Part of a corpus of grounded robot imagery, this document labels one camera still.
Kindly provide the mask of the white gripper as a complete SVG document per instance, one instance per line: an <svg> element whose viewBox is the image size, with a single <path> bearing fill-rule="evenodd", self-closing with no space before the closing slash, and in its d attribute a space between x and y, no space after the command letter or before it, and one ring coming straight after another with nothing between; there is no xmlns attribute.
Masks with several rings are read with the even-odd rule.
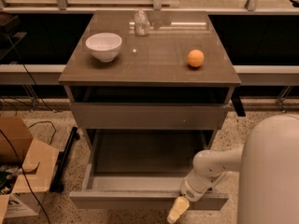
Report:
<svg viewBox="0 0 299 224"><path fill-rule="evenodd" d="M217 186L227 173L221 173L216 177L199 175L192 169L183 179L180 192L182 196L175 199L172 208L170 209L167 221L169 224L174 224L190 207L190 202L199 201L205 193Z"/></svg>

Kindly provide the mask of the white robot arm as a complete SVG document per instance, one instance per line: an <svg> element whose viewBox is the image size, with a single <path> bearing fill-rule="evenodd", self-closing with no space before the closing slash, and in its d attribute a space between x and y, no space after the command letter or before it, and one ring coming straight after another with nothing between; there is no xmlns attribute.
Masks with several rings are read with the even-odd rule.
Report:
<svg viewBox="0 0 299 224"><path fill-rule="evenodd" d="M175 223L208 189L239 173L237 224L299 224L299 115L259 122L243 147L203 150L192 161L167 221Z"/></svg>

